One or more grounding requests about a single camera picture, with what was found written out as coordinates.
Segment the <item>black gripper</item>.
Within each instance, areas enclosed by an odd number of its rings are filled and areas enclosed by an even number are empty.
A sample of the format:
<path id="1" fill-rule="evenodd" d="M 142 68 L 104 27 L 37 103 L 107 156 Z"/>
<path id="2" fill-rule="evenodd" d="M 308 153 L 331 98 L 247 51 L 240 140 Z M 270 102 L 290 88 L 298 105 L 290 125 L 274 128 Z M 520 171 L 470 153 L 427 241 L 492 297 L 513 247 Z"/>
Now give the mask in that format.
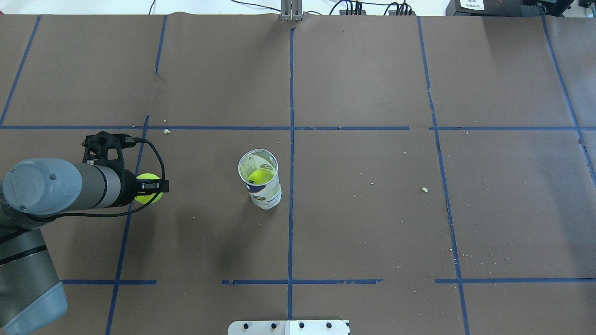
<path id="1" fill-rule="evenodd" d="M 160 194 L 169 192 L 169 180 L 138 179 L 125 169 L 121 179 L 121 207 L 130 204 L 138 194 Z"/>

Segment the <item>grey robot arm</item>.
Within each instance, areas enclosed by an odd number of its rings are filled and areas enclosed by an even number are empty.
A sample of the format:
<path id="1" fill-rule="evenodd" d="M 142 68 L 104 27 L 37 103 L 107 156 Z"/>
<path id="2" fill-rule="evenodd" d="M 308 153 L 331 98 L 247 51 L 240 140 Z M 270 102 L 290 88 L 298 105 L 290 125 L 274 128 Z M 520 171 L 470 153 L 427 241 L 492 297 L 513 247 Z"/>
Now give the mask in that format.
<path id="1" fill-rule="evenodd" d="M 92 209 L 150 203 L 169 191 L 164 177 L 136 176 L 123 165 L 70 163 L 58 158 L 19 162 L 1 182 L 1 329 L 29 335 L 68 310 L 41 227 Z"/>

